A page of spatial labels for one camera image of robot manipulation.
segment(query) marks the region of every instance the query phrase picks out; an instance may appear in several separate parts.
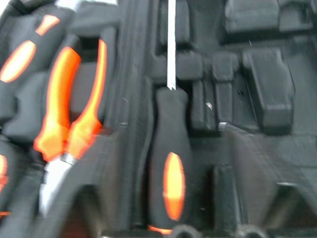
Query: orange grip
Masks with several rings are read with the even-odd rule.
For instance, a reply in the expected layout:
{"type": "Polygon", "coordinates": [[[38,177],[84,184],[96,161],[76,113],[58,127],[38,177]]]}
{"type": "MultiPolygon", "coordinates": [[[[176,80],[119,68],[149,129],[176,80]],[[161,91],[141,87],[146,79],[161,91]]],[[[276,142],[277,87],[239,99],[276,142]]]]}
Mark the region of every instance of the orange grip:
{"type": "Polygon", "coordinates": [[[150,231],[153,231],[153,232],[160,232],[162,235],[169,235],[172,233],[172,230],[168,230],[168,229],[160,229],[160,228],[156,228],[156,227],[153,227],[153,226],[148,226],[149,230],[150,231]]]}
{"type": "Polygon", "coordinates": [[[5,62],[0,80],[9,83],[16,80],[31,63],[36,52],[36,45],[32,41],[22,43],[5,62]]]}
{"type": "Polygon", "coordinates": [[[43,17],[42,23],[40,26],[36,29],[36,33],[38,33],[40,36],[43,36],[45,33],[48,32],[53,26],[59,23],[59,19],[56,16],[52,15],[45,15],[43,17]]]}
{"type": "Polygon", "coordinates": [[[181,159],[170,153],[167,157],[163,177],[163,197],[170,219],[178,221],[185,202],[185,175],[181,159]]]}
{"type": "Polygon", "coordinates": [[[6,216],[10,216],[11,213],[10,212],[0,212],[0,219],[6,216]]]}
{"type": "Polygon", "coordinates": [[[7,168],[8,168],[8,164],[7,164],[6,157],[3,155],[0,155],[0,193],[8,182],[8,178],[6,176],[7,168]]]}
{"type": "Polygon", "coordinates": [[[98,120],[98,108],[104,93],[106,83],[107,45],[99,40],[97,71],[94,86],[88,104],[81,116],[72,123],[66,152],[76,159],[80,159],[87,149],[94,143],[95,135],[102,128],[98,120]]]}
{"type": "Polygon", "coordinates": [[[34,148],[42,152],[46,161],[63,153],[70,127],[69,99],[71,86],[81,62],[79,55],[70,47],[59,54],[53,67],[47,95],[47,112],[34,148]]]}

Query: orange and black handle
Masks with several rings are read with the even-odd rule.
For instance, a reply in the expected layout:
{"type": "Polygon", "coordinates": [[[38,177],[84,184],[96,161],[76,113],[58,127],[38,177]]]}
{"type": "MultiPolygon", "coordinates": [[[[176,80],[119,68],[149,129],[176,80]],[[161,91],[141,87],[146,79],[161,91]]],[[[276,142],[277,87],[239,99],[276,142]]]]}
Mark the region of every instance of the orange and black handle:
{"type": "Polygon", "coordinates": [[[81,116],[72,123],[65,152],[81,159],[102,129],[106,113],[106,80],[111,78],[115,64],[116,31],[104,30],[99,39],[97,70],[93,89],[81,116]]]}
{"type": "Polygon", "coordinates": [[[150,157],[149,229],[169,234],[186,223],[192,204],[192,152],[186,128],[188,96],[157,92],[158,124],[150,157]]]}
{"type": "Polygon", "coordinates": [[[0,141],[0,219],[8,215],[8,206],[17,185],[30,164],[25,151],[6,141],[0,141]]]}
{"type": "Polygon", "coordinates": [[[0,70],[0,124],[15,113],[13,100],[17,88],[32,73],[49,68],[73,13],[69,9],[52,8],[4,63],[0,70]]]}
{"type": "Polygon", "coordinates": [[[43,154],[46,161],[64,152],[80,159],[102,128],[106,78],[111,76],[115,62],[115,36],[113,29],[101,35],[94,86],[83,113],[72,125],[69,121],[69,99],[81,59],[69,46],[60,52],[51,72],[43,127],[34,142],[34,148],[43,154]]]}
{"type": "Polygon", "coordinates": [[[51,68],[44,105],[46,114],[41,132],[34,141],[35,150],[48,162],[63,153],[67,142],[71,89],[81,62],[79,50],[79,38],[67,36],[51,68]]]}

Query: screwdriver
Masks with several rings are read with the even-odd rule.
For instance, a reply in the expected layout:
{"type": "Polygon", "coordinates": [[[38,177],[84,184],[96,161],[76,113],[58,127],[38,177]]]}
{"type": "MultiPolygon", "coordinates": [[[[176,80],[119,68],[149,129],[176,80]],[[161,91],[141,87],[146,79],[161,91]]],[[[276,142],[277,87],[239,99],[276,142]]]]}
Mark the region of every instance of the screwdriver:
{"type": "Polygon", "coordinates": [[[150,157],[149,230],[185,223],[192,204],[192,152],[186,128],[188,95],[176,88],[176,0],[168,1],[167,87],[157,91],[158,124],[150,157]]]}

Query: black rubber grip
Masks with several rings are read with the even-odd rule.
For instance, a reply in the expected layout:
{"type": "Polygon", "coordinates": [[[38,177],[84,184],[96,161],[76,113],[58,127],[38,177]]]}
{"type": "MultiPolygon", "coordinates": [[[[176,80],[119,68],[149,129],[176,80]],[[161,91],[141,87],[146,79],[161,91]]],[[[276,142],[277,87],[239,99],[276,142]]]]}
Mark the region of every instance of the black rubber grip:
{"type": "Polygon", "coordinates": [[[10,120],[16,113],[15,93],[18,88],[33,73],[49,68],[52,58],[65,36],[65,28],[74,12],[68,9],[52,8],[49,14],[56,16],[59,19],[59,23],[40,36],[36,29],[43,21],[43,18],[41,18],[38,25],[34,25],[34,32],[30,33],[24,40],[24,43],[32,42],[36,47],[30,63],[26,64],[26,68],[20,74],[17,74],[19,76],[16,79],[9,82],[0,80],[0,98],[2,99],[0,101],[0,125],[10,120]]]}
{"type": "Polygon", "coordinates": [[[161,89],[157,92],[158,124],[150,158],[149,225],[158,229],[172,229],[185,223],[192,204],[192,152],[186,128],[188,96],[181,89],[161,89]],[[176,154],[182,163],[184,175],[184,205],[179,219],[171,219],[163,194],[164,170],[170,153],[176,154]]]}
{"type": "Polygon", "coordinates": [[[7,211],[14,191],[31,163],[25,151],[0,138],[0,212],[7,211]]]}

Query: screwdriver handle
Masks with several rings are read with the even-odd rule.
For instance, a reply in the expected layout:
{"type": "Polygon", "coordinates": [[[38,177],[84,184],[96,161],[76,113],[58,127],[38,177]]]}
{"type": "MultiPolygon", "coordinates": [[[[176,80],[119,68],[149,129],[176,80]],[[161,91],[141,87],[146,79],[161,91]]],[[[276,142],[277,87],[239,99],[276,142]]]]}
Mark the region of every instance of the screwdriver handle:
{"type": "Polygon", "coordinates": [[[167,234],[190,214],[192,152],[186,128],[188,96],[157,92],[158,124],[150,161],[149,229],[167,234]]]}

